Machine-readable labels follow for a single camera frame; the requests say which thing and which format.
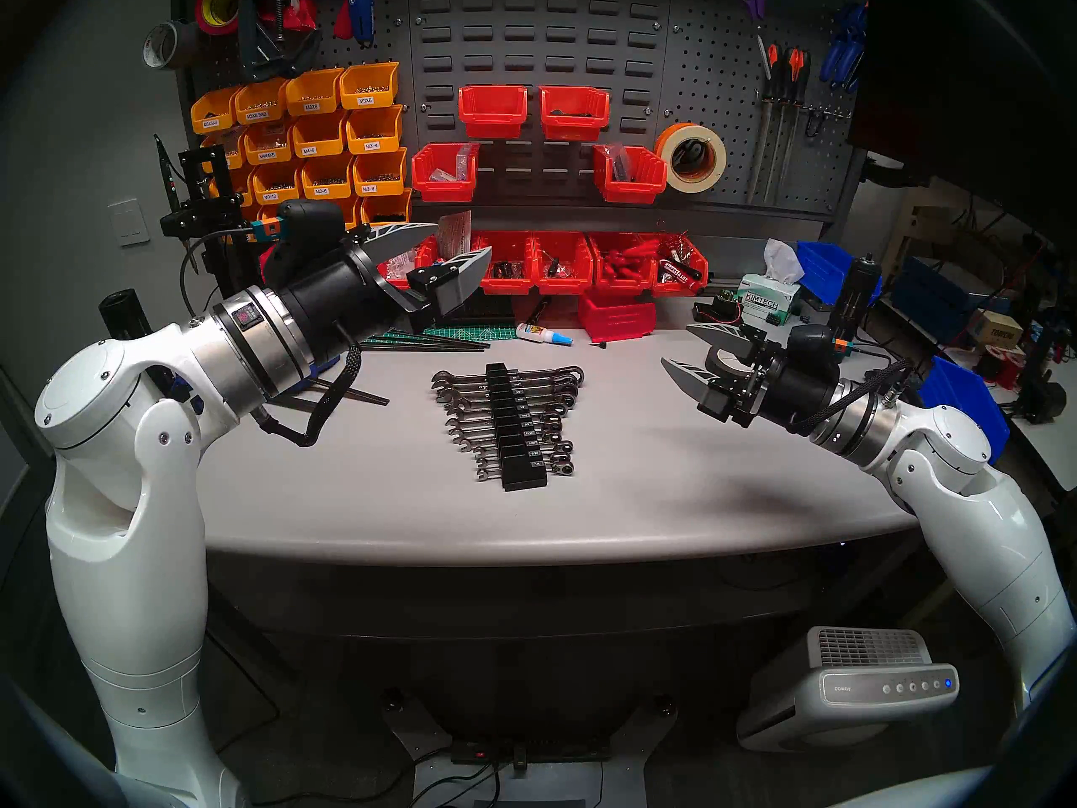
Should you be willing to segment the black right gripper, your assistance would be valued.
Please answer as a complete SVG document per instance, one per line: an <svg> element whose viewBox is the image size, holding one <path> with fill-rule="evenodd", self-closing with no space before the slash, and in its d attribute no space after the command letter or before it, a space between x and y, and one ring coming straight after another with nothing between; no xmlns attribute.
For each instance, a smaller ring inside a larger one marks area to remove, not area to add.
<svg viewBox="0 0 1077 808"><path fill-rule="evenodd" d="M749 325L686 325L686 332L735 360L717 360L711 372L676 360L661 365L697 409L724 423L753 424L757 418L788 427L815 415L847 395L835 348L763 348L765 331ZM742 396L745 366L763 370L763 379L745 414Z"/></svg>

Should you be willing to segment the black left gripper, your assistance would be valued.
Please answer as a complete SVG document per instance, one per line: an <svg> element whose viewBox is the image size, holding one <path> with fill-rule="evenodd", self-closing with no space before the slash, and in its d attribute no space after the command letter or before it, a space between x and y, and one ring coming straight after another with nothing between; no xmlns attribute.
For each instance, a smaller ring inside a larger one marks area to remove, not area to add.
<svg viewBox="0 0 1077 808"><path fill-rule="evenodd" d="M461 253L417 267L407 275L410 291L388 283L375 264L397 257L436 234L436 223L387 223L348 231L345 250L325 256L310 271L282 288L282 302L300 330L311 356L339 356L350 346L390 329L420 333L435 315L450 315L480 288L492 248Z"/></svg>

